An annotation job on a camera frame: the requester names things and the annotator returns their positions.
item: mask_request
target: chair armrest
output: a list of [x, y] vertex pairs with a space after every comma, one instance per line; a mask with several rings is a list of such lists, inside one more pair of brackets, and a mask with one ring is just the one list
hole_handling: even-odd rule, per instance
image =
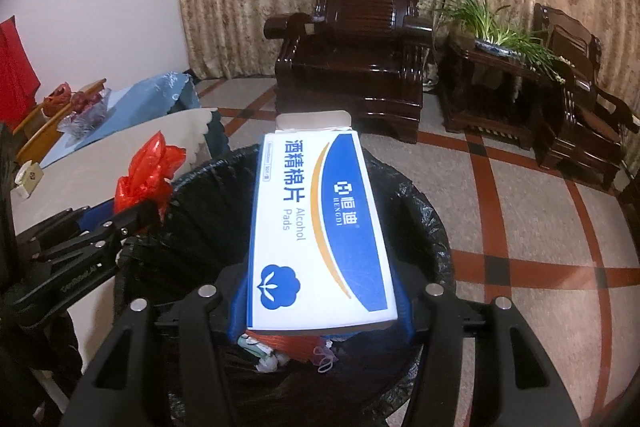
[[600, 39], [593, 36], [589, 42], [589, 60], [593, 65], [593, 71], [597, 74], [600, 71], [600, 59], [602, 57], [602, 45]]
[[262, 30], [266, 39], [295, 38], [306, 35], [305, 24], [313, 22], [306, 13], [285, 13], [269, 17]]
[[634, 115], [629, 109], [629, 106], [623, 100], [620, 100], [618, 97], [609, 94], [607, 91], [600, 89], [598, 86], [596, 87], [596, 92], [599, 96], [603, 97], [607, 102], [612, 103], [616, 106], [616, 110], [611, 114], [611, 118], [620, 122], [624, 125], [629, 131], [633, 133], [638, 133], [640, 127], [636, 125], [634, 122]]
[[71, 103], [68, 103], [60, 109], [54, 117], [47, 120], [37, 133], [34, 134], [28, 142], [17, 153], [17, 160], [23, 165], [27, 160], [41, 162], [47, 152], [60, 139], [62, 133], [58, 131], [58, 124], [71, 113]]
[[97, 92], [101, 92], [104, 89], [104, 84], [107, 81], [106, 78], [102, 80], [98, 80], [97, 82], [92, 82], [91, 84], [87, 84], [84, 87], [78, 89], [78, 91], [83, 92], [85, 94], [95, 94]]
[[417, 44], [427, 46], [433, 44], [433, 29], [424, 17], [405, 15], [402, 20], [402, 36]]
[[18, 134], [20, 131], [24, 130], [24, 128], [31, 122], [31, 120], [33, 120], [33, 118], [35, 118], [36, 116], [38, 116], [40, 114], [40, 110], [42, 109], [42, 102], [40, 102], [36, 107], [33, 108], [33, 110], [24, 117], [24, 120], [22, 120], [14, 129], [13, 133]]

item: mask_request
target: white tablecloth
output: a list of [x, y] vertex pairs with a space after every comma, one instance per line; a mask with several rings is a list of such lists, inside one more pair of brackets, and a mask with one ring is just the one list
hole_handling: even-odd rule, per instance
[[[187, 149], [187, 160], [175, 177], [210, 158], [204, 135], [214, 109], [190, 109], [150, 120], [92, 143], [44, 169], [31, 197], [12, 198], [15, 232], [20, 233], [65, 208], [94, 206], [113, 198], [116, 182], [125, 176], [132, 156], [162, 131], [167, 144]], [[86, 367], [113, 322], [113, 279], [74, 304], [80, 353]]]

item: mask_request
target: blue tablecloth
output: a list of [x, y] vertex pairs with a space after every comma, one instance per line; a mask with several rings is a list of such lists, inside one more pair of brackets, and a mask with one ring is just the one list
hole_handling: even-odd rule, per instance
[[63, 135], [44, 157], [40, 166], [45, 168], [73, 151], [115, 132], [172, 112], [199, 107], [200, 100], [188, 74], [172, 71], [142, 80], [126, 90], [110, 108], [102, 125], [91, 134], [75, 144], [71, 143], [70, 136]]

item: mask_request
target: cotton flower logo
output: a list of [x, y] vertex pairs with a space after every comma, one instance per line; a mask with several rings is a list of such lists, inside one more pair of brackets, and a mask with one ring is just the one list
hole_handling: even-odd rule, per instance
[[270, 264], [262, 269], [258, 289], [262, 293], [260, 302], [268, 310], [291, 306], [300, 291], [300, 281], [289, 266]]

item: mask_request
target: wooden side table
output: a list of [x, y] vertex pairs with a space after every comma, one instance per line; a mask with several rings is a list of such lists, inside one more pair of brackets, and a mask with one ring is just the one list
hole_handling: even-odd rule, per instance
[[438, 88], [445, 129], [489, 131], [530, 149], [535, 131], [534, 104], [542, 76], [516, 60], [476, 48], [465, 49], [454, 37], [446, 46]]

